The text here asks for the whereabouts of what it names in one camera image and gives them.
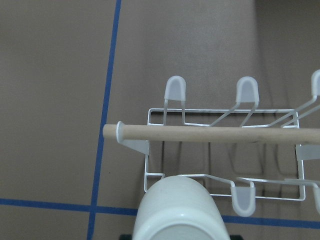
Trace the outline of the white plastic cup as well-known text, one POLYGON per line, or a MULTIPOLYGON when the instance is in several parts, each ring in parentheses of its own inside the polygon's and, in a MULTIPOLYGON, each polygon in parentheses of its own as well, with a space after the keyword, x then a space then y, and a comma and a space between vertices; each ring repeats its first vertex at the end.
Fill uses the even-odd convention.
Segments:
POLYGON ((228 240, 230 235, 209 192, 184 176, 165 177, 143 196, 134 240, 228 240))

